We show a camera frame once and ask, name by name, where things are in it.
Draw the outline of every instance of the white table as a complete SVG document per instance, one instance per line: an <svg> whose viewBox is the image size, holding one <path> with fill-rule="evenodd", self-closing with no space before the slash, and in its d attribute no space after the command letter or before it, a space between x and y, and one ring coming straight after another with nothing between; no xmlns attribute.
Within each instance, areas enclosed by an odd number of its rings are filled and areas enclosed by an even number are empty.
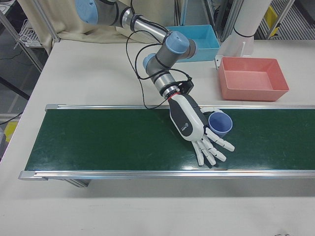
<svg viewBox="0 0 315 236"><path fill-rule="evenodd" d="M133 44L130 52L142 45ZM277 58L290 92L276 105L314 105L315 41L256 41L254 57ZM193 76L199 104L222 101L213 62L176 65ZM146 101L162 101L151 81ZM0 163L0 235L313 235L315 180L21 181L46 104L142 104L124 45L55 44Z"/></svg>

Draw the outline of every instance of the plastic cup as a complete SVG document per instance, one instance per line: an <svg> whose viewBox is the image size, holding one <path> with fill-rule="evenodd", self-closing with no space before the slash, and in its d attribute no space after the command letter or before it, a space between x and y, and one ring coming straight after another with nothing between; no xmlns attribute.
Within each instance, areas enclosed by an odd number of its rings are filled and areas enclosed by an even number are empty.
<svg viewBox="0 0 315 236"><path fill-rule="evenodd" d="M209 127L220 138L224 137L233 127L233 121L226 113L213 112L208 119Z"/></svg>

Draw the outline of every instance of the blue bin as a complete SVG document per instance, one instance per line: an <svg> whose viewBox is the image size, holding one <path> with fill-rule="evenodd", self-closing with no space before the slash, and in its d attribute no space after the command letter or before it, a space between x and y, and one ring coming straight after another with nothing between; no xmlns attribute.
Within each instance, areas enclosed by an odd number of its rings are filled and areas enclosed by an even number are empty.
<svg viewBox="0 0 315 236"><path fill-rule="evenodd" d="M197 45L197 52L192 58L179 60L178 62L207 61L215 59L220 45L211 25L170 26L167 28L172 31L178 31L187 38L193 39Z"/></svg>

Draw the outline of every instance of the red tray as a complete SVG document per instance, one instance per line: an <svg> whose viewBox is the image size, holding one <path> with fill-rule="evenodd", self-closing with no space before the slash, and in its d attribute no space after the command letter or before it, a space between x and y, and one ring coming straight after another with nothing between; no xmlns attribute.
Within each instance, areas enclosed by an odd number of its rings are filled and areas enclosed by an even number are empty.
<svg viewBox="0 0 315 236"><path fill-rule="evenodd" d="M219 78L228 100L276 101L289 91L276 59L223 57Z"/></svg>

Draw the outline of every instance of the yellow object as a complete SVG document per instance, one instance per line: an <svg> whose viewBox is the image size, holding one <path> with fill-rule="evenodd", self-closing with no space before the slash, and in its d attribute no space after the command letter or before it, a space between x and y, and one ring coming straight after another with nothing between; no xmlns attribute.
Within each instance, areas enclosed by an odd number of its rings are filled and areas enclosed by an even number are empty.
<svg viewBox="0 0 315 236"><path fill-rule="evenodd" d="M6 139L5 140L7 142L10 142L10 140L12 138L12 135L13 135L17 125L18 125L18 122L12 121L12 122L9 122L8 125L6 126L6 128L4 130L4 133L6 135Z"/></svg>
<svg viewBox="0 0 315 236"><path fill-rule="evenodd" d="M268 10L266 11L266 14L265 14L264 18L265 18L269 28L271 28L274 25L274 23L277 20L277 18L278 18L278 15L276 14L276 12L272 8L272 6L268 7ZM275 27L274 31L272 31L270 36L274 36L277 33L278 29L279 29L279 26Z"/></svg>

